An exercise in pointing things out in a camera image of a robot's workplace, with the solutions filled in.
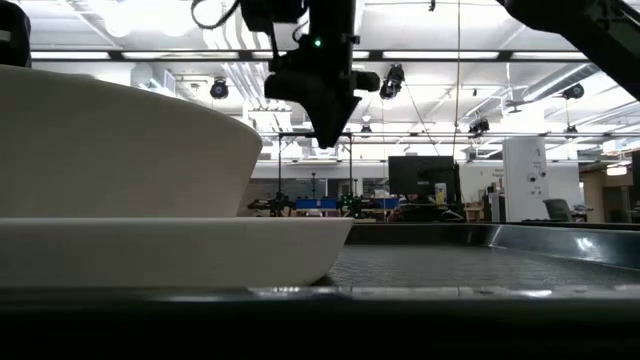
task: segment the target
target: spotlight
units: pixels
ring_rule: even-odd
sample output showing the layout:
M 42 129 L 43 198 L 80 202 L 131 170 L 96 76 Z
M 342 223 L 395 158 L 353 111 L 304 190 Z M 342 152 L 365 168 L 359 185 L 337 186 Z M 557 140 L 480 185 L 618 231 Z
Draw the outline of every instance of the spotlight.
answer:
M 584 87 L 580 84 L 575 84 L 572 87 L 562 92 L 562 97 L 569 99 L 580 99 L 584 96 Z
M 360 132 L 371 133 L 373 131 L 371 131 L 371 125 L 365 124 L 365 125 L 362 125 L 362 129 L 360 130 Z M 368 136 L 363 136 L 362 138 L 363 139 L 368 139 L 369 137 Z
M 392 64 L 380 87 L 380 97 L 384 100 L 395 98 L 402 90 L 403 82 L 404 70 L 402 70 L 402 64 Z
M 482 134 L 489 130 L 489 121 L 485 118 L 478 119 L 469 124 L 469 133 L 472 134 Z

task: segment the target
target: black cable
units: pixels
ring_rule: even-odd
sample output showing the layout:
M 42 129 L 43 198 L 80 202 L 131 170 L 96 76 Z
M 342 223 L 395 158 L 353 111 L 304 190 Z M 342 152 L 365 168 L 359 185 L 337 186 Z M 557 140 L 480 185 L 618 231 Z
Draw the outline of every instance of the black cable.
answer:
M 307 25 L 309 23 L 309 20 L 303 22 L 302 24 L 298 25 L 298 27 L 296 27 L 293 32 L 291 33 L 291 38 L 293 39 L 293 41 L 295 41 L 296 43 L 298 43 L 298 41 L 300 40 L 300 38 L 296 38 L 296 34 L 298 33 L 298 31 L 300 31 L 300 29 L 302 29 L 305 25 Z
M 207 0 L 193 0 L 193 2 L 191 3 L 191 18 L 193 19 L 193 22 L 195 22 L 200 29 L 205 29 L 205 30 L 213 30 L 222 26 L 224 23 L 227 22 L 227 20 L 229 20 L 231 15 L 233 15 L 233 13 L 236 12 L 238 7 L 240 6 L 240 0 L 236 0 L 233 3 L 233 5 L 231 5 L 231 8 L 229 8 L 229 10 L 224 15 L 222 15 L 222 17 L 220 18 L 220 20 L 218 20 L 217 23 L 213 25 L 207 25 L 207 24 L 202 24 L 200 21 L 198 21 L 195 15 L 196 6 L 198 6 L 200 3 L 204 1 L 207 1 Z

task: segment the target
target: camera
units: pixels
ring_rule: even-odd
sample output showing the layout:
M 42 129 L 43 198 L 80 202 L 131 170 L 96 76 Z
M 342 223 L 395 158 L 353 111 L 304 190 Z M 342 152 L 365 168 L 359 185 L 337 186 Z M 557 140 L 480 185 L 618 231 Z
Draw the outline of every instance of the camera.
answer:
M 224 78 L 217 78 L 213 81 L 213 86 L 209 91 L 211 97 L 216 100 L 226 99 L 229 96 L 229 87 L 227 87 L 227 80 Z

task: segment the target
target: white plate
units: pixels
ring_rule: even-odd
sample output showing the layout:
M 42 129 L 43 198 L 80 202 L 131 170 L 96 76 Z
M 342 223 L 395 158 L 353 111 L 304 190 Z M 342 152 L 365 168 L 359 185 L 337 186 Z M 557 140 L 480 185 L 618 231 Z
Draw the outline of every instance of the white plate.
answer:
M 308 285 L 347 218 L 2 219 L 0 287 Z

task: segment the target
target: wire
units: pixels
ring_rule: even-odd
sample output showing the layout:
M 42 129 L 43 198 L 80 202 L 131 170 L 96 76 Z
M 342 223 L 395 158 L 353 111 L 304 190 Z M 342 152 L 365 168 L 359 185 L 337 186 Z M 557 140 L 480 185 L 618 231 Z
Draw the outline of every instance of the wire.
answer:
M 298 27 L 296 27 L 293 32 L 291 33 L 291 38 L 293 39 L 293 41 L 295 41 L 296 43 L 298 43 L 298 41 L 300 41 L 300 38 L 296 38 L 296 34 L 298 33 L 298 31 L 300 31 L 300 29 L 302 29 L 305 25 L 307 25 L 309 23 L 309 20 L 303 22 L 302 24 L 298 25 Z
M 407 89 L 407 92 L 409 93 L 409 97 L 411 98 L 411 103 L 413 104 L 413 108 L 416 110 L 416 114 L 418 115 L 418 120 L 420 120 L 420 123 L 424 128 L 424 132 L 427 133 L 427 137 L 429 137 L 429 141 L 431 142 L 433 149 L 436 151 L 436 155 L 440 156 L 440 152 L 438 152 L 438 147 L 436 146 L 435 141 L 433 141 L 433 139 L 431 138 L 431 134 L 429 134 L 429 130 L 427 130 L 427 125 L 425 125 L 424 120 L 422 120 L 422 116 L 420 116 L 420 111 L 418 110 L 418 106 L 416 105 L 416 102 L 413 100 L 413 95 L 411 95 L 411 89 L 409 89 L 409 85 L 407 84 L 406 81 L 404 83 L 404 87 Z
M 460 39 L 461 39 L 461 25 L 460 25 L 460 10 L 461 10 L 461 6 L 460 6 L 460 0 L 458 0 L 458 68 L 457 68 L 457 79 L 456 79 L 456 117 L 454 119 L 453 122 L 453 153 L 451 154 L 453 156 L 453 164 L 455 165 L 456 163 L 456 136 L 458 135 L 458 112 L 459 112 L 459 106 L 460 106 Z
M 224 25 L 224 23 L 227 22 L 227 20 L 229 20 L 229 18 L 231 17 L 231 15 L 233 15 L 234 12 L 236 12 L 236 10 L 238 10 L 238 7 L 240 6 L 240 0 L 236 0 L 233 5 L 231 5 L 231 8 L 229 8 L 229 10 L 222 15 L 222 17 L 220 18 L 220 20 L 218 20 L 218 22 L 216 22 L 213 25 L 207 25 L 207 24 L 203 24 L 200 21 L 198 21 L 198 19 L 196 19 L 196 15 L 195 15 L 195 9 L 198 5 L 200 5 L 200 3 L 207 1 L 207 0 L 193 0 L 193 2 L 191 3 L 191 18 L 193 19 L 193 21 L 196 23 L 196 25 L 198 25 L 198 27 L 200 29 L 205 29 L 205 30 L 213 30 L 216 28 L 219 28 L 220 26 Z

